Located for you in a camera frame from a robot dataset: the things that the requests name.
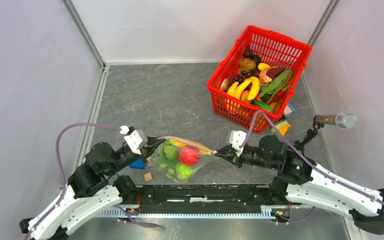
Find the yellow toy lemon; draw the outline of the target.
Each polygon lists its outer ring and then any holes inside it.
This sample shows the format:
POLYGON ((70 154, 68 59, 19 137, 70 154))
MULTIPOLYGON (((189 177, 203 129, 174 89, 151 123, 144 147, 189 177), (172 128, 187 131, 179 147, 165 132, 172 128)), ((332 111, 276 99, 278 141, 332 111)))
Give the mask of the yellow toy lemon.
POLYGON ((258 68, 258 70, 259 71, 263 71, 263 70, 265 70, 265 69, 268 69, 268 68, 270 68, 271 66, 270 65, 268 65, 268 64, 266 64, 266 63, 263 63, 263 62, 261 62, 261 63, 259 63, 258 65, 257 65, 257 68, 258 68))

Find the clear zip top bag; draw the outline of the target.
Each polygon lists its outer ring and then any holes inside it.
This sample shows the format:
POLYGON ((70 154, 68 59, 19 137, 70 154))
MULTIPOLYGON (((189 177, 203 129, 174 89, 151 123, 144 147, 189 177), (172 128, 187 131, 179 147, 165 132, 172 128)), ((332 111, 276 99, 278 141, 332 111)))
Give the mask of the clear zip top bag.
POLYGON ((181 137, 162 136, 149 140, 150 160, 155 169, 175 183, 187 182, 216 153, 205 145, 181 137))

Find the red plastic basket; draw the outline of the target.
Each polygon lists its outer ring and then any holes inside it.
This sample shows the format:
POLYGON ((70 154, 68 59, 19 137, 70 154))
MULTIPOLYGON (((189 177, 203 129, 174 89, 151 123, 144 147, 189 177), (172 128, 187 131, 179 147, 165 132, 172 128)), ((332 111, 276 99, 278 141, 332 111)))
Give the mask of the red plastic basket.
POLYGON ((207 88, 211 95, 213 112, 247 129, 259 107, 234 98, 220 89, 223 80, 231 78, 238 71, 246 47, 250 47, 254 53, 258 54, 262 62, 292 72, 292 76, 285 85, 285 96, 280 98, 273 112, 265 112, 272 121, 281 118, 290 98, 294 95, 295 87, 306 67, 312 48, 289 36, 253 25, 249 25, 235 41, 227 56, 219 63, 208 80, 207 88))

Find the yellow green block pile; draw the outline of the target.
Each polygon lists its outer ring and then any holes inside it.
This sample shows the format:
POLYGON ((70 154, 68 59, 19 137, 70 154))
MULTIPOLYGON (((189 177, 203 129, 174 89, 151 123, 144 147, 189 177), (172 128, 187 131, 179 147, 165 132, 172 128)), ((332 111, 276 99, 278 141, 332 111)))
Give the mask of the yellow green block pile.
POLYGON ((282 136, 284 136, 291 127, 290 123, 287 120, 278 121, 274 125, 275 125, 275 128, 280 132, 282 136))

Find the red toy tomato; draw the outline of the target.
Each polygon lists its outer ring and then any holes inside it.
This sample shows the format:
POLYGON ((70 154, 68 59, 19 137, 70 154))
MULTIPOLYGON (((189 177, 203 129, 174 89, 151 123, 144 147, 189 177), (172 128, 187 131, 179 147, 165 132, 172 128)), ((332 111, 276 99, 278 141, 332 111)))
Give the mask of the red toy tomato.
POLYGON ((197 149, 184 147, 180 149, 178 159, 187 166, 194 166, 200 161, 201 153, 197 149))

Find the dark purple toy fig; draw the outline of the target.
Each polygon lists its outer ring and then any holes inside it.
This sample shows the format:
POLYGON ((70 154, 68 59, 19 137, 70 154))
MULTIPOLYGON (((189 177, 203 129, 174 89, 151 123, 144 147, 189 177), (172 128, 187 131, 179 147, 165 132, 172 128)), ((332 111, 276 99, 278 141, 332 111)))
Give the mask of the dark purple toy fig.
POLYGON ((243 51, 243 54, 242 54, 243 58, 247 58, 247 59, 253 59, 253 56, 254 56, 254 53, 253 51, 247 46, 245 48, 245 50, 243 51))

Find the green toy lettuce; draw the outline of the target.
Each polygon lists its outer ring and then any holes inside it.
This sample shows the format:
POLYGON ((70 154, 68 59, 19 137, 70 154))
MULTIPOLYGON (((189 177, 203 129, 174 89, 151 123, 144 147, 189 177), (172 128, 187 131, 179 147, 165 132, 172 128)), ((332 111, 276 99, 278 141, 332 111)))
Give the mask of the green toy lettuce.
POLYGON ((163 146, 160 145, 156 155, 153 157, 152 161, 154 166, 161 171, 166 177, 170 178, 173 181, 178 181, 176 175, 175 166, 179 163, 179 159, 177 156, 176 160, 167 160, 163 157, 163 146))

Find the brown toy potato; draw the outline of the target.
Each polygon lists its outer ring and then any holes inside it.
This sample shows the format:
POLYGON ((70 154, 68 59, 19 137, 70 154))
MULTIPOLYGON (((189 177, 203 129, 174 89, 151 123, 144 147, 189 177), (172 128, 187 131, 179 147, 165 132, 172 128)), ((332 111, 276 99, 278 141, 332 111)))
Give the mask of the brown toy potato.
POLYGON ((240 61, 239 61, 239 66, 241 68, 245 68, 247 69, 249 72, 251 71, 254 71, 255 68, 257 67, 257 64, 254 60, 250 59, 250 58, 242 58, 240 61))

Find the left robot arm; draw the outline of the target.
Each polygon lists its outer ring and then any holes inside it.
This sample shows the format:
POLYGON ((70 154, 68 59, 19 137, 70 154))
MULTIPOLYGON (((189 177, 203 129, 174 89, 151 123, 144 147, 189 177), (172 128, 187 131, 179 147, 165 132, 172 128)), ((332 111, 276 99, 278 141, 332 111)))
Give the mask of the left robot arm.
POLYGON ((118 176, 112 184, 109 179, 133 162, 146 160, 162 140, 135 134, 124 139, 118 150, 107 142, 92 146, 65 190, 37 217, 20 221, 21 232, 33 240, 65 240, 103 210, 137 200, 138 188, 128 175, 118 176))

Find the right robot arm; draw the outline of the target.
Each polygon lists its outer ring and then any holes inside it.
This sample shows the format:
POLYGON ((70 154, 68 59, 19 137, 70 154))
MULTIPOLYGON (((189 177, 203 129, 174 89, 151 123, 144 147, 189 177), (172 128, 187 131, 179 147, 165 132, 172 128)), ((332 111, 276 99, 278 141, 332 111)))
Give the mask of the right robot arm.
POLYGON ((302 159, 274 135, 263 136, 258 146, 240 147, 244 133, 233 132, 230 144, 215 156, 238 168, 247 164, 277 171, 268 190, 276 205, 310 205, 351 219, 359 229, 384 234, 384 188, 369 189, 328 171, 310 158, 302 159))

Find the yellow toy bananas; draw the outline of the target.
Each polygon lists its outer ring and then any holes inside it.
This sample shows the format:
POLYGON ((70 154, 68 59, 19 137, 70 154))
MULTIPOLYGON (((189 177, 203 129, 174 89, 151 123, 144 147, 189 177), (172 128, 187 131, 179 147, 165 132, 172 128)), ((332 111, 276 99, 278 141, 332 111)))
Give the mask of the yellow toy bananas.
POLYGON ((238 82, 232 83, 226 93, 240 100, 241 93, 244 90, 249 90, 248 100, 252 101, 259 95, 260 88, 261 88, 260 80, 255 76, 251 76, 246 80, 244 80, 242 83, 238 83, 238 82))

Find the single yellow toy banana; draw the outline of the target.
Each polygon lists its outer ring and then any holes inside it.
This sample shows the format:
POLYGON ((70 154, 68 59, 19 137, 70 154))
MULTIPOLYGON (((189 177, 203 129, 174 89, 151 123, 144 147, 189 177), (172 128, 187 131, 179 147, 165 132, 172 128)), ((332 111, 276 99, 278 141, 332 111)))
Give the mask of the single yellow toy banana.
POLYGON ((183 138, 179 138, 179 139, 171 138, 171 139, 169 139, 169 142, 172 145, 179 147, 179 148, 190 148, 190 149, 197 150, 202 155, 212 155, 214 153, 213 150, 209 149, 208 147, 206 147, 205 145, 203 145, 201 143, 187 140, 187 139, 183 139, 183 138))

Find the blue green block stack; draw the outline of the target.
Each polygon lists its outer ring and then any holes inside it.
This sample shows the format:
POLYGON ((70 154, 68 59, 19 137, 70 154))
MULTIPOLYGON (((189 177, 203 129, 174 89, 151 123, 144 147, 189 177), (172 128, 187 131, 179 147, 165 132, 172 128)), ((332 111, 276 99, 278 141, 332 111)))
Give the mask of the blue green block stack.
POLYGON ((140 169, 140 170, 144 170, 146 168, 146 164, 143 162, 142 159, 138 159, 134 162, 132 162, 130 165, 129 165, 130 168, 132 169, 140 169))

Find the silver microphone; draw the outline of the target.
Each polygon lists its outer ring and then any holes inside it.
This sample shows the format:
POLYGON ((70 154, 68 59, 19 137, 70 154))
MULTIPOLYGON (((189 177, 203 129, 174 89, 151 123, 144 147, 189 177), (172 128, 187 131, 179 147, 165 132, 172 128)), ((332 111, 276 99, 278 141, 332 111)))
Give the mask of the silver microphone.
POLYGON ((349 112, 340 112, 334 115, 316 115, 314 121, 318 124, 334 125, 346 130, 356 125, 357 117, 349 112))

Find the dark green leafy vegetable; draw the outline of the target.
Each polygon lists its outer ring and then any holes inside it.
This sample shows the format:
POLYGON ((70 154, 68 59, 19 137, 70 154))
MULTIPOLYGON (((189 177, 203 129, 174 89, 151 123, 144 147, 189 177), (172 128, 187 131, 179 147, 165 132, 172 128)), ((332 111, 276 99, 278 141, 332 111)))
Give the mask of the dark green leafy vegetable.
POLYGON ((291 70, 284 70, 269 85, 262 87, 259 97, 263 98, 266 95, 271 94, 268 101, 272 101, 276 94, 285 87, 292 75, 293 73, 291 70))

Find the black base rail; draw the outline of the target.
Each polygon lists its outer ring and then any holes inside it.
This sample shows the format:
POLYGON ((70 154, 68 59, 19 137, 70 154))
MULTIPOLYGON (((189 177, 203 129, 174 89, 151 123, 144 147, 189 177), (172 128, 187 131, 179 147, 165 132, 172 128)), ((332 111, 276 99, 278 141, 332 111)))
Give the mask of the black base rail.
POLYGON ((122 200, 143 214, 256 214, 286 206, 284 192, 265 184, 139 185, 122 200))

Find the purple toy grapes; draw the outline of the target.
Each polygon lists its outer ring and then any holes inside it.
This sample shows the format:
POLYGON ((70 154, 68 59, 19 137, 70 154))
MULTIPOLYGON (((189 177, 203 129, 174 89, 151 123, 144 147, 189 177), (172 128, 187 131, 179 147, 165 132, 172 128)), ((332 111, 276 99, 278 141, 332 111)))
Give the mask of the purple toy grapes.
POLYGON ((230 80, 230 82, 233 84, 233 83, 243 83, 244 82, 244 80, 246 80, 246 79, 248 79, 250 77, 250 73, 248 72, 248 71, 245 71, 245 70, 243 70, 243 71, 241 71, 240 73, 238 73, 238 74, 235 74, 232 78, 231 78, 231 80, 230 80))

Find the orange toy tangerine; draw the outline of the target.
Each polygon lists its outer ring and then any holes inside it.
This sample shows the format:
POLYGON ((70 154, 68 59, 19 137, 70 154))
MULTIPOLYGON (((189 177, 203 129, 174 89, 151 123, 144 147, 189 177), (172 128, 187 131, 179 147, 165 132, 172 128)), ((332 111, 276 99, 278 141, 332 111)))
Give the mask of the orange toy tangerine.
POLYGON ((245 103, 250 103, 251 100, 248 100, 249 92, 250 92, 249 90, 244 90, 244 91, 241 93, 239 99, 240 99, 241 101, 245 102, 245 103))

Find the green toy lime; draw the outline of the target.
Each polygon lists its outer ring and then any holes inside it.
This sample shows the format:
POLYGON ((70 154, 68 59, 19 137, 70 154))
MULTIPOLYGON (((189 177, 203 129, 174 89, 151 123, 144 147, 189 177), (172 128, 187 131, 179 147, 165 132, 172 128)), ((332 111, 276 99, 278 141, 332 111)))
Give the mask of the green toy lime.
POLYGON ((185 165, 181 162, 176 164, 175 172, 176 172, 176 176, 179 180, 187 180, 195 173, 195 171, 192 167, 185 165))

